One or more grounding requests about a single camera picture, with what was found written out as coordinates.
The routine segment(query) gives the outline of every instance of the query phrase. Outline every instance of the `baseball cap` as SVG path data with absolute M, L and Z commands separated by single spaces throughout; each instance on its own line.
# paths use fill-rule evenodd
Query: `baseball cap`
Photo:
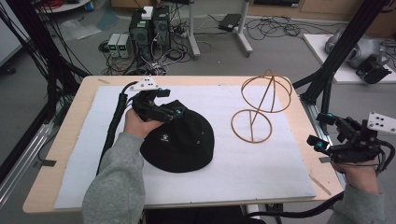
M 210 123 L 185 108 L 183 117 L 151 131 L 140 153 L 153 166 L 171 173 L 187 173 L 207 166 L 213 159 L 215 137 Z

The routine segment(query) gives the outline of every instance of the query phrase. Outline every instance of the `hand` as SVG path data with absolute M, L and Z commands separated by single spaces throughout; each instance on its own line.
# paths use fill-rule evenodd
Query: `hand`
M 157 120 L 143 121 L 133 109 L 129 109 L 125 115 L 124 132 L 145 138 L 152 130 L 160 127 L 163 123 Z
M 346 182 L 355 189 L 378 194 L 378 183 L 375 173 L 375 161 L 336 164 L 332 167 L 339 173 L 346 175 Z

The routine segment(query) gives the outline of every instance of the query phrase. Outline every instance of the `floor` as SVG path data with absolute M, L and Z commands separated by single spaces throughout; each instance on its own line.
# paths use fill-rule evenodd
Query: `floor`
M 106 70 L 106 59 L 102 52 L 98 51 L 99 44 L 109 39 L 113 33 L 124 33 L 129 26 L 129 16 L 126 12 L 114 13 L 109 9 L 106 2 L 97 2 L 94 12 L 87 12 L 83 8 L 73 11 L 58 13 L 56 18 L 59 23 L 69 20 L 81 20 L 83 26 L 90 24 L 102 27 L 102 32 L 88 38 L 76 40 L 70 39 L 66 43 L 77 55 L 80 61 L 95 75 L 101 75 Z M 195 28 L 200 28 L 201 33 L 217 33 L 219 30 L 216 23 L 207 16 L 195 19 Z M 334 22 L 313 22 L 316 26 L 333 33 L 344 24 Z M 303 33 L 307 31 L 313 34 L 323 34 L 321 30 L 312 26 L 305 26 Z M 257 29 L 251 30 L 254 38 L 262 38 L 262 33 Z M 288 77 L 291 82 L 300 80 L 320 67 L 320 63 L 299 37 L 281 36 L 281 30 L 270 34 L 262 40 L 253 40 L 247 35 L 247 40 L 253 47 L 254 52 L 247 58 L 241 50 L 237 39 L 233 34 L 226 35 L 197 35 L 198 46 L 202 56 L 198 60 L 190 60 L 185 63 L 174 63 L 169 66 L 167 76 L 259 76 L 266 70 L 271 69 L 277 74 Z M 53 39 L 61 49 L 59 38 Z M 3 69 L 0 74 L 0 162 L 3 162 L 10 150 L 17 144 L 24 131 L 29 127 L 35 116 L 46 103 L 46 82 L 35 68 L 33 61 L 21 50 L 10 62 L 16 68 L 15 74 L 8 74 Z M 297 90 L 303 93 L 306 86 Z M 395 84 L 333 84 L 330 111 L 340 117 L 352 117 L 357 121 L 367 119 L 370 111 L 375 110 L 380 114 L 396 118 L 396 106 L 393 103 L 396 93 Z M 330 129 L 330 136 L 334 144 L 336 142 L 336 130 Z M 380 133 L 379 137 L 396 146 L 394 135 Z M 45 156 L 50 144 L 43 148 L 41 155 Z M 59 214 L 25 214 L 22 211 L 24 199 L 32 186 L 39 169 L 35 168 L 35 162 L 27 170 L 21 182 L 14 189 L 11 196 L 0 210 L 1 223 L 82 223 L 80 213 Z M 396 163 L 390 164 L 387 171 L 379 177 L 381 191 L 387 195 L 386 213 L 389 223 L 396 223 Z M 287 203 L 285 211 L 304 211 L 318 203 Z M 331 211 L 319 216 L 307 219 L 282 218 L 283 223 L 325 223 Z M 267 223 L 275 223 L 272 218 L 267 218 Z

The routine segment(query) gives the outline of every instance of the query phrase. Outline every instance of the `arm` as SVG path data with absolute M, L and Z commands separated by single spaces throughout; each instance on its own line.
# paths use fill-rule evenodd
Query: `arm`
M 378 189 L 372 161 L 356 164 L 333 164 L 336 171 L 346 174 L 346 190 L 342 201 L 334 205 L 328 223 L 388 223 L 385 195 Z
M 144 122 L 133 110 L 126 114 L 124 132 L 102 159 L 82 203 L 84 223 L 138 223 L 145 203 L 140 146 L 161 125 Z

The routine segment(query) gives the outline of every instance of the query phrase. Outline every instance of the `gray sweatshirt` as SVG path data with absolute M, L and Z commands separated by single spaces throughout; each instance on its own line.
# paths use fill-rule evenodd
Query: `gray sweatshirt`
M 92 181 L 82 203 L 85 224 L 137 224 L 145 203 L 139 154 L 143 139 L 120 133 L 102 159 L 99 175 Z M 385 196 L 346 186 L 343 201 L 334 205 L 328 224 L 387 223 Z

